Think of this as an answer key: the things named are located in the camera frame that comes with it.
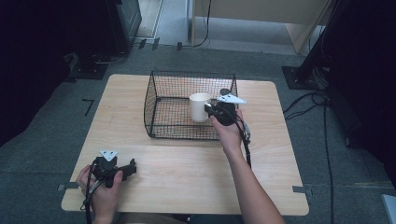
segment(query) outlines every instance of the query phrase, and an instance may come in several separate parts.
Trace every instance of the wooden table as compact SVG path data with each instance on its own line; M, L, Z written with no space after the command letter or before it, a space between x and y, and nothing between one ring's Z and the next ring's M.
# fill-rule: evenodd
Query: wooden table
M118 166L135 158L137 173L121 185L120 212L240 214L233 177L218 141L151 139L143 109L149 76L110 77L70 178L100 156L119 152ZM252 169L282 215L303 216L308 204L292 186L302 181L282 114L276 86L237 80L240 105L251 133ZM68 189L66 211L79 211L80 189Z

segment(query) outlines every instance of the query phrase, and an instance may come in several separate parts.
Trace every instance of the hand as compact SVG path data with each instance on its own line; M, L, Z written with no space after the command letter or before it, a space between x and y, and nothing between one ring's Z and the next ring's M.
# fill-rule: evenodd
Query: hand
M243 119L241 110L236 109L236 114L239 116L239 118ZM230 126L223 126L218 122L215 116L210 116L210 121L212 122L213 127L218 133L219 140L221 142L221 145L223 146L224 152L227 157L243 157L241 151L242 138L239 133L238 127L236 127L236 124L232 124ZM244 125L241 121L238 121L238 124L239 127L241 127L242 129L244 128Z
M90 172L90 165L87 165L79 172L76 182L82 188L82 193L85 195L87 190L88 174ZM119 191L120 183L122 182L122 171L118 171L114 176L114 183L111 189L101 185L92 195L91 207L95 213L95 224L98 223L112 223L119 205Z

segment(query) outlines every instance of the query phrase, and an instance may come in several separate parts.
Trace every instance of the metal stand base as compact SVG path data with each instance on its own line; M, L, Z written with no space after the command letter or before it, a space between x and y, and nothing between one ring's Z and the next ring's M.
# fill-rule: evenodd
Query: metal stand base
M318 83L312 76L309 76L309 78L305 81L299 81L297 79L296 74L298 69L299 67L282 66L283 75L288 82L289 89L318 90Z

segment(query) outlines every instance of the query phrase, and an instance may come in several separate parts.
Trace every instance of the person's right hand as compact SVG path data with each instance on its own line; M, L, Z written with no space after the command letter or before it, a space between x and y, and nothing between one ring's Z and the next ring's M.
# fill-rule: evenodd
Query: person's right hand
M241 110L236 109L236 114L239 116L239 118L243 119ZM223 146L224 152L227 157L243 157L241 151L242 138L239 133L238 127L236 127L236 124L232 124L230 126L223 126L218 122L215 116L210 116L210 121L212 122L213 127L218 133L219 140L221 142L221 145ZM239 127L241 127L243 130L244 125L242 124L242 122L238 121L238 124Z

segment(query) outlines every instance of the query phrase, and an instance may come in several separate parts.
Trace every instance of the tape mark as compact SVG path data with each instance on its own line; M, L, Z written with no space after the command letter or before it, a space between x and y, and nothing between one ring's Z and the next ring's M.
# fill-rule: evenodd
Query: tape mark
M84 102L90 102L90 105L88 106L87 111L85 112L84 116L87 117L88 113L90 113L90 110L92 108L94 100L87 100L87 99L82 99Z

